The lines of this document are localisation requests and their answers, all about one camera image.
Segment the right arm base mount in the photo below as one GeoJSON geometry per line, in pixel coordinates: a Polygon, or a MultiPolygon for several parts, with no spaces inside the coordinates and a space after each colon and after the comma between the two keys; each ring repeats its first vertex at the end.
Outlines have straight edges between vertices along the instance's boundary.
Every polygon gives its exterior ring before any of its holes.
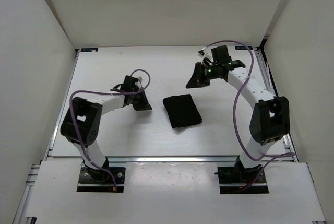
{"type": "Polygon", "coordinates": [[[268,194],[266,176],[261,165],[252,169],[217,167],[220,194],[268,194]]]}

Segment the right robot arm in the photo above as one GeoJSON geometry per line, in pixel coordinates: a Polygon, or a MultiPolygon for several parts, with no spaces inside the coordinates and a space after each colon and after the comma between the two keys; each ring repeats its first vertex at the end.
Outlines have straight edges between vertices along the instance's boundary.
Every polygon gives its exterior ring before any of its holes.
{"type": "Polygon", "coordinates": [[[262,158],[268,156],[268,150],[289,132],[289,101],[284,96],[274,96],[261,86],[250,76],[240,60],[210,65],[197,62],[186,88],[206,87],[210,85],[211,80],[218,78],[237,89],[232,119],[235,134],[243,151],[238,157],[238,163],[241,165],[234,169],[234,175],[240,182],[246,182],[253,176],[253,168],[258,167],[262,158]],[[249,124],[251,138],[246,146],[240,139],[236,124],[239,96],[242,96],[253,109],[249,124]]]}

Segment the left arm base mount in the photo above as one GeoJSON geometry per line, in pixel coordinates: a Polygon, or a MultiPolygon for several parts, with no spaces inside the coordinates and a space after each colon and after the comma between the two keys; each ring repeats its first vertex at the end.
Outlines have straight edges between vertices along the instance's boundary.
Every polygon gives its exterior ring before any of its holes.
{"type": "Polygon", "coordinates": [[[77,183],[77,192],[92,192],[92,193],[123,193],[125,184],[125,167],[110,167],[116,182],[116,187],[113,185],[113,180],[107,174],[103,179],[97,179],[89,174],[87,168],[82,166],[77,183]]]}

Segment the black skirt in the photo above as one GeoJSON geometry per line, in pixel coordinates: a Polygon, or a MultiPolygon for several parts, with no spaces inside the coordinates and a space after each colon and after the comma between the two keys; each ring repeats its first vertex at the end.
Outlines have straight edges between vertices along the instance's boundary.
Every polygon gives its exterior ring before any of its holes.
{"type": "Polygon", "coordinates": [[[164,98],[162,103],[172,128],[190,127],[202,122],[191,94],[170,96],[164,98]]]}

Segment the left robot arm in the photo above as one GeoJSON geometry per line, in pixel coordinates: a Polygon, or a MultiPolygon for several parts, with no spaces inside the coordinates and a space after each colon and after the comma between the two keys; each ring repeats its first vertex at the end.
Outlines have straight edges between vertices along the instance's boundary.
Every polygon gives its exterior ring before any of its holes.
{"type": "Polygon", "coordinates": [[[145,87],[135,83],[129,91],[96,92],[78,90],[69,97],[69,108],[61,125],[61,135],[80,152],[86,167],[92,169],[91,176],[97,182],[109,178],[106,156],[98,143],[101,117],[132,105],[136,111],[152,109],[145,95],[145,87]]]}

